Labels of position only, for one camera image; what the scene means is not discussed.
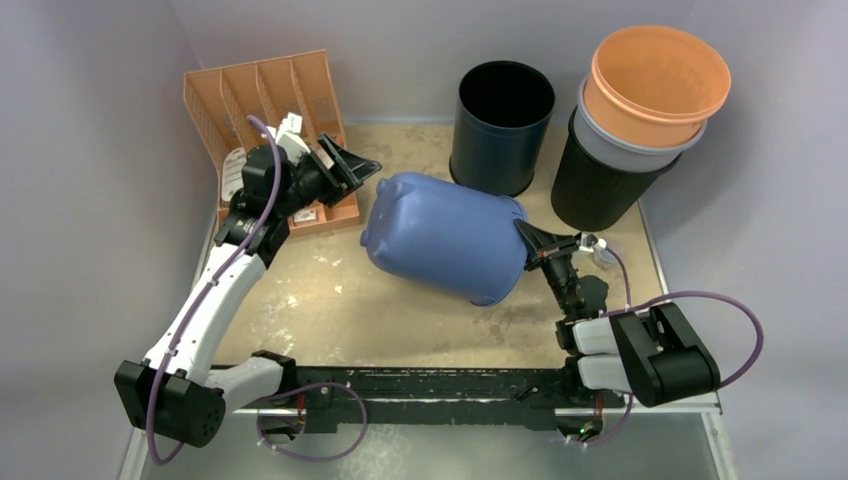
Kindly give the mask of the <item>large blue plastic bucket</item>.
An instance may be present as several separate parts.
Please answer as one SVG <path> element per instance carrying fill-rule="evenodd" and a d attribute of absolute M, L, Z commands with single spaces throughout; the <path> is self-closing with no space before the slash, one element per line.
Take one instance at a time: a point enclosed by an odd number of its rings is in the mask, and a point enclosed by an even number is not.
<path fill-rule="evenodd" d="M 381 179 L 360 244 L 380 270 L 492 306 L 518 283 L 527 212 L 495 196 L 416 172 Z"/>

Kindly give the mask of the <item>dark navy cylindrical bin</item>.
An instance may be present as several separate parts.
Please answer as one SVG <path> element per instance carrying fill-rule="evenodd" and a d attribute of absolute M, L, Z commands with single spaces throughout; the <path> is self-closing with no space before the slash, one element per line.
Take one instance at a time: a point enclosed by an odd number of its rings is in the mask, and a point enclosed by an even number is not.
<path fill-rule="evenodd" d="M 548 78 L 526 64 L 496 60 L 469 70 L 458 86 L 449 157 L 454 182 L 496 196 L 523 193 L 555 101 Z"/>

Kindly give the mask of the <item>orange plastic bucket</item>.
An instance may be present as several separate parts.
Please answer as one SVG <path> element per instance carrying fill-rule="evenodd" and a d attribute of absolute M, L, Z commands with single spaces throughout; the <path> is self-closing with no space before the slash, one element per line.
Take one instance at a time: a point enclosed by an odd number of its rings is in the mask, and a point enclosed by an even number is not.
<path fill-rule="evenodd" d="M 660 25 L 626 27 L 593 54 L 580 99 L 612 136 L 654 148 L 682 145 L 725 103 L 731 72 L 709 44 Z"/>

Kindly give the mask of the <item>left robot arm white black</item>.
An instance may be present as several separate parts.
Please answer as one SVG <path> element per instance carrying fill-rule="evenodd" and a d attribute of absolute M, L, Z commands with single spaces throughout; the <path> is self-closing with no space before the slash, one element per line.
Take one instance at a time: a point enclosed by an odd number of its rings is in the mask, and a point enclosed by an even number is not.
<path fill-rule="evenodd" d="M 287 134 L 246 154 L 242 187 L 209 252 L 201 279 L 166 333 L 139 362 L 125 360 L 114 383 L 130 424 L 200 448 L 225 416 L 263 399 L 272 408 L 298 395 L 296 362 L 267 350 L 226 370 L 213 357 L 241 304 L 290 235 L 289 219 L 318 202 L 352 196 L 382 166 L 326 134 L 310 147 Z"/>

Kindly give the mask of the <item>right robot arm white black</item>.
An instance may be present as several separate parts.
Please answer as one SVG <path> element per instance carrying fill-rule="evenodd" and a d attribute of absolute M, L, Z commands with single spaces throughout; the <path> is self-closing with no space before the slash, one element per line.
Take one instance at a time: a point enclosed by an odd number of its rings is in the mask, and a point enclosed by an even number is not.
<path fill-rule="evenodd" d="M 514 225 L 528 252 L 526 271 L 543 273 L 564 316 L 556 337 L 569 355 L 561 381 L 569 404 L 584 407 L 601 390 L 612 390 L 654 407 L 719 388 L 717 362 L 675 303 L 611 313 L 608 284 L 578 273 L 573 256 L 605 251 L 606 241 L 547 232 L 524 220 Z"/>

